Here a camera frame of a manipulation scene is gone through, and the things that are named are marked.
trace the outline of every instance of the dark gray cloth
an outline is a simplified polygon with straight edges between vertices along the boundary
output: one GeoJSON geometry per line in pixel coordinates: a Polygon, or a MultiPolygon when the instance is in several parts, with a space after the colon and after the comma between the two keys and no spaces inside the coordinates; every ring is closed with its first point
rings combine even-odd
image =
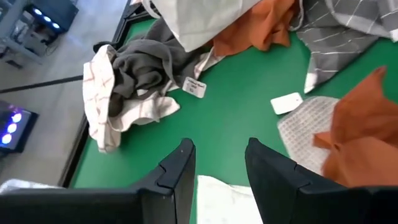
{"type": "Polygon", "coordinates": [[[305,93],[349,65],[379,37],[396,41],[398,4],[392,2],[398,0],[303,0],[297,36],[311,51],[305,93]]]}
{"type": "Polygon", "coordinates": [[[112,62],[113,93],[131,98],[137,90],[160,90],[169,80],[182,87],[186,77],[194,77],[202,53],[202,49],[185,52],[163,18],[157,19],[147,34],[118,50],[112,62]]]}

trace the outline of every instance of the orange towel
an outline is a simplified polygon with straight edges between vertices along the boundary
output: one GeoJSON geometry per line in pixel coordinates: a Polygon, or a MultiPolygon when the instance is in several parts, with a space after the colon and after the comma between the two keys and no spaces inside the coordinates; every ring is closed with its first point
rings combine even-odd
{"type": "Polygon", "coordinates": [[[384,67],[335,106],[330,132],[314,145],[331,150],[323,175],[347,187],[398,185],[398,105],[382,92],[384,67]]]}
{"type": "Polygon", "coordinates": [[[271,43],[290,46],[289,23],[294,0],[262,0],[214,39],[215,55],[233,55],[250,46],[268,50],[271,43]]]}

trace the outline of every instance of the textured white cloth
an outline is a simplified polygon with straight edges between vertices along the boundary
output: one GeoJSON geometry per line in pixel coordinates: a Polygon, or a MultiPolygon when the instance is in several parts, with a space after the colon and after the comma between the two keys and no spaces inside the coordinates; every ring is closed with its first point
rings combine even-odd
{"type": "Polygon", "coordinates": [[[330,130],[337,102],[338,99],[326,96],[307,98],[277,124],[290,158],[319,175],[329,150],[313,146],[313,135],[330,130]]]}
{"type": "Polygon", "coordinates": [[[250,187],[198,176],[197,224],[262,224],[250,187]]]}
{"type": "MultiPolygon", "coordinates": [[[[111,61],[116,51],[110,45],[102,46],[92,61],[83,66],[83,100],[85,114],[90,125],[89,134],[96,140],[100,152],[112,152],[120,145],[121,133],[132,124],[143,125],[168,116],[180,109],[180,105],[165,92],[175,90],[170,81],[159,93],[154,92],[145,100],[126,100],[122,112],[115,118],[108,117],[109,99],[114,86],[111,61]]],[[[215,57],[213,49],[201,55],[195,66],[195,78],[202,71],[215,65],[222,57],[215,57]]]]}

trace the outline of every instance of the clothing tag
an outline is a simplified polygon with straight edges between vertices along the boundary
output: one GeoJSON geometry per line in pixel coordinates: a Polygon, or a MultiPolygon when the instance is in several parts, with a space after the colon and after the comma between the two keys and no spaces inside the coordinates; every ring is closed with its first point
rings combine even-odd
{"type": "Polygon", "coordinates": [[[187,77],[185,78],[182,90],[187,93],[191,93],[198,98],[203,98],[205,96],[206,87],[206,84],[199,82],[198,80],[194,80],[191,77],[187,77]]]}
{"type": "Polygon", "coordinates": [[[290,112],[300,106],[301,103],[303,103],[303,99],[299,93],[291,93],[271,100],[275,114],[290,112]]]}

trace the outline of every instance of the green surface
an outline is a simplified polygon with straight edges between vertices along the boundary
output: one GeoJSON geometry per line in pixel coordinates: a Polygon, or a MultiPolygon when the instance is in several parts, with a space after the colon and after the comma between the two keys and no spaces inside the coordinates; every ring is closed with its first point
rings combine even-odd
{"type": "MultiPolygon", "coordinates": [[[[135,25],[130,35],[149,24],[135,25]]],[[[390,99],[398,101],[398,45],[380,40],[335,78],[304,95],[310,53],[295,34],[291,41],[290,48],[275,45],[268,52],[251,48],[225,58],[201,77],[207,84],[203,99],[182,90],[171,92],[181,109],[160,123],[133,126],[123,133],[121,147],[115,153],[99,153],[96,142],[89,139],[72,186],[126,187],[153,169],[181,138],[193,139],[197,147],[197,174],[228,184],[249,185],[244,150],[250,137],[286,155],[276,126],[280,116],[274,114],[271,99],[296,91],[304,98],[340,98],[372,70],[388,65],[384,89],[390,99]]]]}

